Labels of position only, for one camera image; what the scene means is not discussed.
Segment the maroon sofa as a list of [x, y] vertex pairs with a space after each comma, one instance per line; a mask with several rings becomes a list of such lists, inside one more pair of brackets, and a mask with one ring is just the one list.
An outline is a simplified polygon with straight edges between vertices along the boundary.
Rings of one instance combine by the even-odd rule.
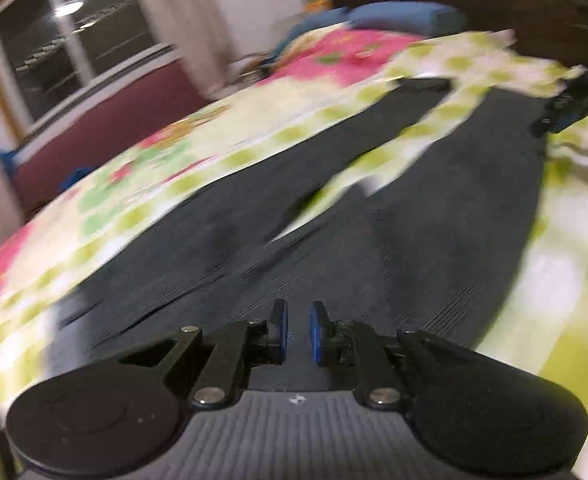
[[176, 61], [96, 104], [44, 145], [28, 144], [18, 154], [23, 160], [12, 177], [25, 216], [33, 216], [54, 200], [75, 170], [98, 168], [209, 103]]

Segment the dark grey pants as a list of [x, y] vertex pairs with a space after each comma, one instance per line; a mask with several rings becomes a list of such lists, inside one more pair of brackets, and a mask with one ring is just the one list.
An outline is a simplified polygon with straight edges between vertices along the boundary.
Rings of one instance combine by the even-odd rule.
[[311, 362], [309, 310], [381, 334], [426, 330], [472, 347], [512, 287], [536, 216], [544, 101], [490, 90], [471, 116], [376, 190], [353, 184], [304, 226], [293, 220], [339, 171], [405, 140], [451, 95], [445, 79], [408, 80], [368, 110], [222, 178], [151, 226], [56, 306], [46, 371], [59, 375], [185, 325], [212, 334], [288, 304], [284, 367], [259, 390], [345, 387]]

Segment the blue pillow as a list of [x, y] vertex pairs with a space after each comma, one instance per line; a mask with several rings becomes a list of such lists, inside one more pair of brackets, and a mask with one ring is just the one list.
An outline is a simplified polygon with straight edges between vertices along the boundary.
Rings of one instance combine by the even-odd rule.
[[326, 26], [347, 24], [356, 29], [390, 30], [428, 38], [464, 32], [468, 17], [454, 6], [437, 2], [383, 1], [311, 13], [295, 25], [271, 53], [277, 58], [295, 39]]

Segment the beige right curtain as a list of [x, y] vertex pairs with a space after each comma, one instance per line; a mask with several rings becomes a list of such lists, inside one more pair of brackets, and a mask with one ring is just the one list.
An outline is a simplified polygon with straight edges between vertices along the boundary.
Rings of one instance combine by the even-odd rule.
[[234, 49], [216, 0], [140, 0], [140, 6], [157, 38], [176, 48], [198, 92], [221, 92]]

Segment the window with white frame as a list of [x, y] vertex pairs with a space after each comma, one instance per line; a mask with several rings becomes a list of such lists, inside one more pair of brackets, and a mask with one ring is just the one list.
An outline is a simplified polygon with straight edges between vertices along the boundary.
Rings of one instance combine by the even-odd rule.
[[20, 139], [173, 50], [141, 0], [0, 0], [0, 96]]

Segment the pink floral bedsheet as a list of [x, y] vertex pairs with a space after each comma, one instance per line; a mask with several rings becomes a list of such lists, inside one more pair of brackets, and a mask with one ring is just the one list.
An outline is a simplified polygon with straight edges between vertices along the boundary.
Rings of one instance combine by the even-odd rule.
[[[348, 92], [366, 92], [421, 37], [352, 29], [306, 32], [266, 80], [173, 122], [60, 194], [0, 248], [0, 311], [50, 298], [96, 270], [94, 256], [132, 240], [208, 172], [221, 174], [284, 148], [317, 126], [355, 113]], [[266, 150], [253, 148], [266, 143]]]

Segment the blue cloth on sofa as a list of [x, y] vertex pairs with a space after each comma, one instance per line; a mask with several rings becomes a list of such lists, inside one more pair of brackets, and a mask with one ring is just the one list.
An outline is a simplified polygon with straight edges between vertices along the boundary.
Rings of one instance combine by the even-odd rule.
[[89, 174], [92, 174], [93, 171], [94, 171], [94, 167], [88, 167], [88, 166], [82, 166], [82, 167], [78, 167], [78, 168], [74, 169], [61, 182], [61, 184], [58, 187], [58, 191], [60, 193], [65, 192], [66, 190], [71, 188], [73, 185], [75, 185], [77, 182], [79, 182], [83, 178], [87, 177]]

